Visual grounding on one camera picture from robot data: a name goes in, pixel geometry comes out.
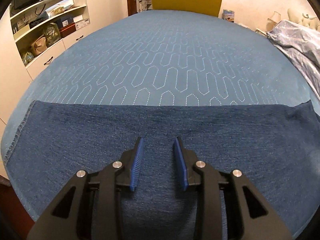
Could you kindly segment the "blue quilted bed mattress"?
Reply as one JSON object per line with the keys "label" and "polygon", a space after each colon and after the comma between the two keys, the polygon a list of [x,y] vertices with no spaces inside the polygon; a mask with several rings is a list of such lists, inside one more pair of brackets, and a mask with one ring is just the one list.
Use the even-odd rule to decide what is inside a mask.
{"label": "blue quilted bed mattress", "polygon": [[108,106],[297,106],[319,100],[268,39],[219,18],[145,11],[117,22],[108,37],[124,69],[127,97]]}

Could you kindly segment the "grey star-pattern duvet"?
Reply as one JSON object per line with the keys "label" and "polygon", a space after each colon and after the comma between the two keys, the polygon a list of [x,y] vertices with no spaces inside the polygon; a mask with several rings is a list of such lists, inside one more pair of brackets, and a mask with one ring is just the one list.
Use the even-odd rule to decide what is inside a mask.
{"label": "grey star-pattern duvet", "polygon": [[267,38],[291,61],[319,98],[319,32],[283,20],[267,32]]}

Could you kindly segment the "brown handbag on shelf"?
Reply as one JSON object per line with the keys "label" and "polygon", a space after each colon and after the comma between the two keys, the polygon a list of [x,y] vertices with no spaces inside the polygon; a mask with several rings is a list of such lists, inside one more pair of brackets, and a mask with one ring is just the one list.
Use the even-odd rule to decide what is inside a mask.
{"label": "brown handbag on shelf", "polygon": [[46,37],[42,35],[31,44],[31,53],[36,57],[47,50]]}

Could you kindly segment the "dark blue denim jeans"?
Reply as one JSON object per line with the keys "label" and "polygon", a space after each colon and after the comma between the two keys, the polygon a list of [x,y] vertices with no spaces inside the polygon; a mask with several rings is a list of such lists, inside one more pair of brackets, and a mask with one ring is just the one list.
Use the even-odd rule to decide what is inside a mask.
{"label": "dark blue denim jeans", "polygon": [[38,218],[80,169],[96,172],[144,153],[137,189],[123,198],[128,239],[192,239],[196,194],[178,183],[172,147],[217,170],[239,169],[297,237],[319,207],[319,110],[297,106],[108,106],[34,101],[14,114],[1,149],[26,210]]}

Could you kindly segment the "small picture box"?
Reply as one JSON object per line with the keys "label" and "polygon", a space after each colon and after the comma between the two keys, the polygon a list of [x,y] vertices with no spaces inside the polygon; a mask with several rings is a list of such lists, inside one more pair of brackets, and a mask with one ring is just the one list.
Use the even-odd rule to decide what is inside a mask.
{"label": "small picture box", "polygon": [[234,22],[235,12],[232,10],[223,9],[222,18],[228,22]]}

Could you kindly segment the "cream wardrobe shelf unit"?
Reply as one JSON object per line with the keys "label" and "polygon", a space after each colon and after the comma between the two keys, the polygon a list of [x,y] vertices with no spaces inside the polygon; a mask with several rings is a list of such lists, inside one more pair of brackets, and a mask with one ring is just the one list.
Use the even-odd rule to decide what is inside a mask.
{"label": "cream wardrobe shelf unit", "polygon": [[[1,166],[29,105],[40,100],[98,105],[127,97],[114,79],[124,69],[108,37],[119,34],[117,22],[128,16],[127,0],[48,0],[26,14],[40,15],[45,7],[64,2],[69,9],[14,38],[14,18],[7,9],[1,18]],[[38,56],[31,44],[46,37],[47,50]]]}

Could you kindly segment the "small table lamp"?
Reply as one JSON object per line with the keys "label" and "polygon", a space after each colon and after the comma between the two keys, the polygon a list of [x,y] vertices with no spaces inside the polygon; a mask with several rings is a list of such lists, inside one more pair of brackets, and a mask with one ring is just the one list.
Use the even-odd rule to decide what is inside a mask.
{"label": "small table lamp", "polygon": [[274,11],[273,14],[267,19],[266,30],[271,31],[281,21],[281,14]]}

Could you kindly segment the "cream tufted headboard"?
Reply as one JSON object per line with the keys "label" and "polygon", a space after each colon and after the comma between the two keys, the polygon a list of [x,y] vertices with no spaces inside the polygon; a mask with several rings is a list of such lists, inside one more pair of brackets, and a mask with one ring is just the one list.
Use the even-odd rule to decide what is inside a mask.
{"label": "cream tufted headboard", "polygon": [[287,15],[289,21],[319,31],[320,22],[318,17],[310,16],[291,8],[287,10]]}

